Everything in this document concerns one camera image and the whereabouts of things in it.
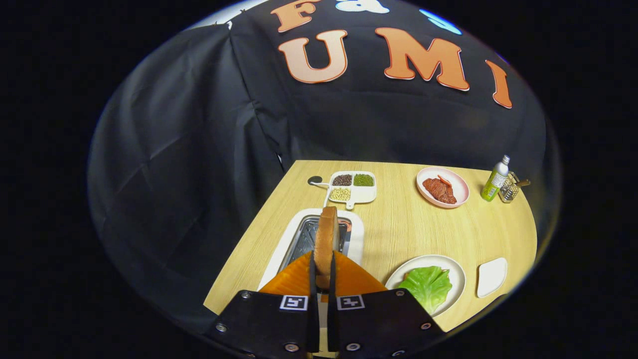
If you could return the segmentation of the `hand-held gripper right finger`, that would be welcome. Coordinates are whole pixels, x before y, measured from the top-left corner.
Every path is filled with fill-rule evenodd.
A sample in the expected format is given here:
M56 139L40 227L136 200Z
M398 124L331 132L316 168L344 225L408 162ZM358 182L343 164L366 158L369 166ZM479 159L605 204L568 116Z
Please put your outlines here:
M409 357L445 339L445 332L406 289L339 296L339 279L333 253L326 340L337 357Z

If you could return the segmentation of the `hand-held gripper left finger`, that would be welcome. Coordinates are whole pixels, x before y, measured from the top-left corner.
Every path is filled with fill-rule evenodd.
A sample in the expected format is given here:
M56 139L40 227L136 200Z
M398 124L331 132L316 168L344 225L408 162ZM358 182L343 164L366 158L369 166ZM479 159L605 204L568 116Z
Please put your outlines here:
M205 332L212 345L236 357L312 357L319 352L319 298L314 252L306 295L241 290Z

